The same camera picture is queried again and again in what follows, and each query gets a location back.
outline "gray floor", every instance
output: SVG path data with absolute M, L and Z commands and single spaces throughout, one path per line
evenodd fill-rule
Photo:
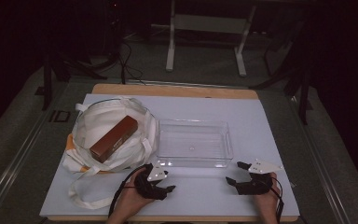
M 135 77 L 142 72 L 141 77 L 132 78 L 130 83 L 173 82 L 246 89 L 269 78 L 262 60 L 269 42 L 264 36 L 249 38 L 243 53 L 248 77 L 239 77 L 232 46 L 208 41 L 194 43 L 185 38 L 178 38 L 174 70 L 167 73 L 168 38 L 165 32 L 156 34 L 150 42 L 138 41 L 136 35 L 128 39 L 129 71 Z M 129 52 L 123 46 L 124 58 Z M 272 69 L 283 55 L 284 51 L 268 55 Z M 119 83 L 120 71 L 116 64 L 100 73 L 109 77 L 105 82 Z M 82 102 L 98 82 L 101 81 L 81 74 L 74 75 L 69 83 L 54 81 L 54 100 L 47 111 L 41 111 L 43 98 L 34 95 L 36 88 L 43 85 L 41 69 L 29 78 L 0 119 L 0 180 L 5 177 L 7 182 L 0 185 L 0 223 L 52 223 L 38 214 L 60 161 L 66 135 L 75 122 L 74 105 Z M 296 115 L 296 102 L 282 92 L 284 84 L 282 81 L 257 93 L 286 172 L 296 185 L 293 191 L 300 212 L 308 223 L 358 223 L 358 174 L 317 91 L 310 90 L 309 124 L 304 126 Z M 49 122 L 53 110 L 70 111 L 69 121 Z M 18 172 L 10 175 L 6 171 Z

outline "hand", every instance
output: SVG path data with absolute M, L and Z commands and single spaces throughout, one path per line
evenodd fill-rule
M 270 174 L 272 178 L 272 188 L 281 194 L 281 191 L 277 187 L 277 182 L 274 178 L 277 177 L 275 173 Z M 268 193 L 255 195 L 255 205 L 260 213 L 261 218 L 265 224 L 277 224 L 276 209 L 278 203 L 277 195 L 270 190 Z
M 137 214 L 144 206 L 155 201 L 154 199 L 146 199 L 142 197 L 135 188 L 135 177 L 144 171 L 145 168 L 135 172 L 131 176 L 121 195 L 117 200 L 115 209 L 112 215 L 107 219 L 106 224 L 121 224 L 124 223 L 129 217 Z

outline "white tote bag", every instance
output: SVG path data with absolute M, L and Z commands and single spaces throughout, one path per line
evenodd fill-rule
M 138 100 L 118 97 L 92 105 L 76 105 L 76 110 L 80 114 L 72 131 L 75 149 L 65 150 L 62 165 L 71 172 L 80 172 L 78 167 L 88 167 L 79 178 L 100 171 L 119 172 L 138 167 L 145 164 L 156 150 L 157 121 Z M 126 116 L 138 121 L 138 130 L 104 163 L 94 160 L 90 148 Z M 76 181 L 69 189 L 69 196 L 77 206 L 97 209 L 112 202 L 113 195 L 96 202 L 83 202 L 75 186 Z

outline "human hand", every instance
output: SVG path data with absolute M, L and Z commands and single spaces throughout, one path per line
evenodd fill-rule
M 113 213 L 107 219 L 106 224 L 121 224 L 129 217 L 136 215 L 147 204 L 155 201 L 154 199 L 146 199 L 142 197 L 135 188 L 135 177 L 144 171 L 145 168 L 135 172 L 128 183 L 126 183 Z
M 275 173 L 270 173 L 272 178 L 272 188 L 278 193 L 281 194 L 281 190 L 277 187 L 277 175 Z M 255 205 L 260 213 L 261 218 L 265 224 L 277 224 L 278 220 L 276 218 L 276 210 L 278 203 L 278 196 L 270 190 L 265 194 L 255 195 L 254 196 Z

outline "clear plastic container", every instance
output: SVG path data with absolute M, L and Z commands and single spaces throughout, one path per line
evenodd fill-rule
M 160 120 L 160 166 L 227 167 L 233 158 L 228 125 L 224 121 Z

